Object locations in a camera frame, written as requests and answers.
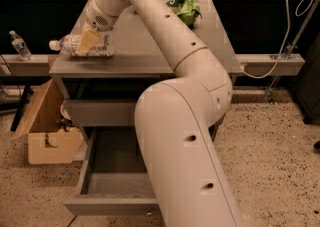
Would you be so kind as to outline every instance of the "gray cabinet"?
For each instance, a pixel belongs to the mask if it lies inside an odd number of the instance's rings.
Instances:
[[[304,122],[309,124],[313,119],[320,118],[320,34],[311,45],[305,60],[294,90],[306,114]]]
[[[193,31],[229,72],[239,70],[212,1],[196,1],[202,19]],[[73,34],[81,33],[84,13]],[[112,36],[113,57],[80,59],[61,53],[49,72],[64,96],[65,109],[88,141],[77,190],[65,205],[76,215],[158,214],[135,136],[134,109],[147,87],[175,75],[132,7],[122,12]]]

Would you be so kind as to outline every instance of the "white cable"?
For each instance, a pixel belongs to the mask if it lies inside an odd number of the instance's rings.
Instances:
[[[276,62],[274,63],[274,65],[273,65],[273,67],[271,68],[271,70],[268,71],[268,73],[266,73],[266,74],[264,74],[264,75],[262,75],[262,76],[254,76],[254,75],[251,75],[251,74],[247,73],[246,71],[243,71],[243,73],[244,73],[245,75],[247,75],[248,77],[254,78],[254,79],[263,79],[263,78],[269,76],[269,75],[273,72],[273,70],[276,68],[276,66],[277,66],[277,64],[279,63],[279,61],[281,60],[281,57],[282,57],[281,53],[282,53],[283,47],[284,47],[284,45],[285,45],[285,43],[286,43],[286,41],[287,41],[287,37],[288,37],[289,31],[290,31],[289,0],[286,0],[286,10],[287,10],[287,24],[288,24],[288,28],[287,28],[286,35],[285,35],[285,37],[284,37],[284,39],[283,39],[283,42],[282,42],[282,45],[281,45],[281,48],[280,48],[280,51],[279,51],[278,58],[277,58]]]
[[[298,9],[299,9],[299,7],[301,6],[301,4],[302,4],[303,1],[304,1],[304,0],[301,0],[301,2],[299,3],[299,5],[298,5],[297,8],[296,8],[295,14],[296,14],[297,17],[302,16],[305,12],[307,12],[308,9],[311,7],[312,2],[313,2],[313,0],[311,0],[309,6],[308,6],[302,13],[298,14]]]

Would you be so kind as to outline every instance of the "cardboard box flap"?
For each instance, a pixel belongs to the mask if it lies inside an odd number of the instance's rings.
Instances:
[[[61,93],[53,79],[35,88],[30,102],[25,104],[24,112],[12,140],[30,132],[56,132],[61,118]]]

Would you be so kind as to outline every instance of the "black wall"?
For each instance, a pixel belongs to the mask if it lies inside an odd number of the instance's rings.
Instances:
[[[10,30],[33,54],[52,54],[49,41],[71,32],[88,0],[0,0],[0,54],[15,54]]]
[[[292,43],[307,13],[295,16],[301,0],[289,0]],[[238,54],[278,53],[287,31],[285,0],[213,0],[231,44]],[[303,11],[310,0],[300,7]],[[295,52],[304,56],[320,32],[320,7],[298,41]]]

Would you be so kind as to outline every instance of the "open drawer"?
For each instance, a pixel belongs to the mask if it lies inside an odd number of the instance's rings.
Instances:
[[[64,205],[74,215],[160,214],[134,127],[92,131],[76,194]]]

